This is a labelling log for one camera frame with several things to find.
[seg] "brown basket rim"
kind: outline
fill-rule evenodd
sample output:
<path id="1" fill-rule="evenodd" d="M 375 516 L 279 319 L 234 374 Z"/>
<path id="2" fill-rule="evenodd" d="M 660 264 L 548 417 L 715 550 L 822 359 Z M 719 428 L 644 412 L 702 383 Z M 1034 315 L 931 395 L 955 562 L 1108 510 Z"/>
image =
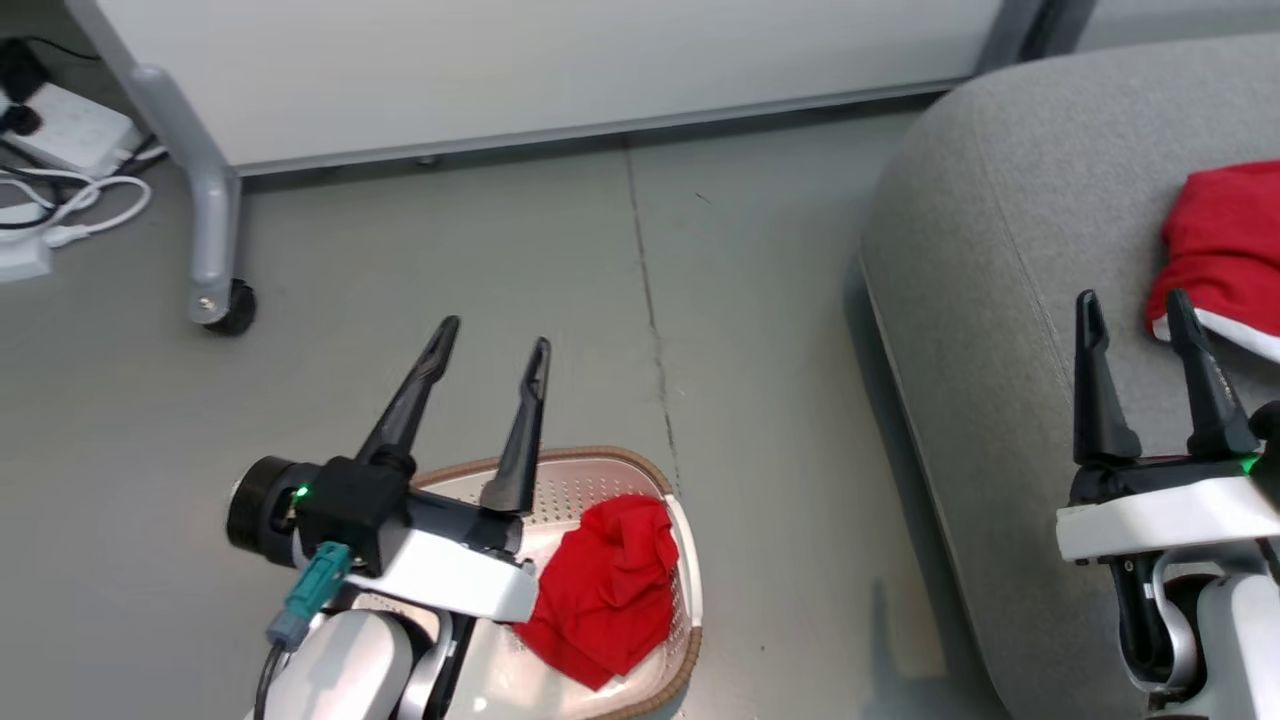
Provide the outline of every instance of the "brown basket rim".
<path id="1" fill-rule="evenodd" d="M 662 495 L 666 496 L 676 493 L 676 491 L 671 487 L 671 483 L 667 482 L 667 477 L 662 474 L 662 470 L 659 470 L 657 465 L 650 462 L 643 455 L 632 452 L 625 447 L 616 447 L 612 445 L 590 445 L 558 450 L 544 448 L 538 454 L 539 462 L 545 460 L 577 460 L 586 457 L 607 457 L 609 460 L 621 460 L 622 462 L 635 465 L 640 471 L 648 475 L 655 486 L 658 486 L 658 491 L 662 492 Z M 419 473 L 413 477 L 413 487 L 425 488 L 435 483 L 443 483 L 445 480 L 453 480 L 463 475 L 470 475 L 483 470 L 493 470 L 497 468 L 497 457 L 486 457 L 472 462 L 451 465 L 439 470 Z M 604 715 L 594 715 L 588 720 L 631 720 L 660 708 L 663 705 L 671 702 L 673 697 L 680 694 L 680 691 L 689 684 L 689 678 L 694 674 L 694 665 L 698 664 L 698 656 L 701 653 L 701 650 L 703 628 L 700 625 L 695 625 L 689 630 L 689 646 L 685 648 L 685 657 L 681 660 L 680 669 L 676 670 L 676 675 L 671 679 L 671 682 L 645 700 L 620 707 L 611 712 L 605 712 Z"/>

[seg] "red garment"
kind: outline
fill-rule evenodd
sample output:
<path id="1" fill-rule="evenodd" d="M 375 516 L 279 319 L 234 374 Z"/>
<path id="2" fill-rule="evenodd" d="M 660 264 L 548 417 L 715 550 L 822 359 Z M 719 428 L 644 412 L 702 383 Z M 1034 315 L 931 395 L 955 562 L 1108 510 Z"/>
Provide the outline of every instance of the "red garment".
<path id="1" fill-rule="evenodd" d="M 1280 363 L 1280 160 L 1193 173 L 1164 237 L 1147 329 L 1169 340 L 1165 297 L 1180 287 L 1202 325 Z"/>
<path id="2" fill-rule="evenodd" d="M 626 675 L 667 639 L 680 551 L 662 502 L 627 495 L 582 514 L 538 580 L 516 634 L 538 657 L 593 691 Z"/>

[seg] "teal connector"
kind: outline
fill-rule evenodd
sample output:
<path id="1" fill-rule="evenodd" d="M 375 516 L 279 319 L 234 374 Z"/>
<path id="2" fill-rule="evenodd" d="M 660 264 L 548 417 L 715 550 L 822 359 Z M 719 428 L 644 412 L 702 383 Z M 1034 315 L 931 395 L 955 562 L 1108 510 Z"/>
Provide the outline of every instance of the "teal connector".
<path id="1" fill-rule="evenodd" d="M 333 600 L 342 582 L 351 571 L 351 548 L 339 542 L 320 543 L 311 564 L 284 598 L 282 610 L 266 629 L 271 644 L 283 644 L 293 652 L 302 644 L 311 626 L 311 619 Z"/>

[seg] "gray floor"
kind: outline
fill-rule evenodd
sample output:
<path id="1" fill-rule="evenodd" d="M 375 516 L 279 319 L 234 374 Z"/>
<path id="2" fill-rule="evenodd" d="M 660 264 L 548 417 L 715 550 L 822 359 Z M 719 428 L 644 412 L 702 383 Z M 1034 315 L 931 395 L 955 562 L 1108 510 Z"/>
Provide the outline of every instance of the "gray floor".
<path id="1" fill-rule="evenodd" d="M 498 451 L 545 334 L 545 442 L 626 446 L 676 479 L 707 644 L 659 716 L 1001 717 L 850 273 L 920 109 L 255 183 L 261 310 L 234 341 L 183 318 L 189 208 L 156 168 L 142 218 L 0 286 L 4 715 L 242 716 L 292 578 L 227 544 L 232 480 L 353 451 L 456 313 L 421 465 Z"/>

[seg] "gray ottoman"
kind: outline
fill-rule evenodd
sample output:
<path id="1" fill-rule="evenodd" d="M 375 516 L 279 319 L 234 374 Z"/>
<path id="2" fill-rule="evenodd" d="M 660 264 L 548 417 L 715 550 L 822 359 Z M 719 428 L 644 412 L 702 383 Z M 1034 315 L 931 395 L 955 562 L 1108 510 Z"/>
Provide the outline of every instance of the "gray ottoman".
<path id="1" fill-rule="evenodd" d="M 1074 299 L 1097 288 L 1129 421 L 1184 451 L 1181 366 L 1146 337 L 1188 173 L 1280 156 L 1280 36 L 1023 65 L 931 109 L 882 181 L 863 268 L 992 682 L 1019 720 L 1134 720 L 1110 577 L 1062 562 Z M 1280 366 L 1217 343 L 1247 410 Z"/>

